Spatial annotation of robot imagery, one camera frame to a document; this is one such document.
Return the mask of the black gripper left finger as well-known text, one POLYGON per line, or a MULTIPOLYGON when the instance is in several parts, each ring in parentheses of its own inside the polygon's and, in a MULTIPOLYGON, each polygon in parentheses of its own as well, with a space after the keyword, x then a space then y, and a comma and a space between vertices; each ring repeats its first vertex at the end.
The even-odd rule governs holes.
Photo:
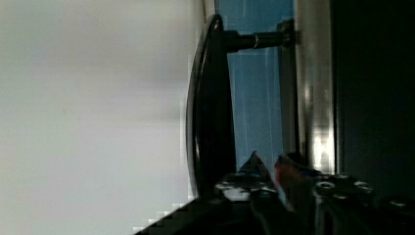
POLYGON ((220 155, 191 159, 197 197, 134 235, 292 235, 290 212, 259 155, 236 168, 220 155))

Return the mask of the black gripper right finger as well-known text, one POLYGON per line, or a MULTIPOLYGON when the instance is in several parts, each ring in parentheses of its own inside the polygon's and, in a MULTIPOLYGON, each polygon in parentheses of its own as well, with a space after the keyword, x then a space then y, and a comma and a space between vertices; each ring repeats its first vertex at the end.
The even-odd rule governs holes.
POLYGON ((347 174, 300 164, 292 154, 274 165, 276 182, 312 235, 376 235, 374 189, 347 174))

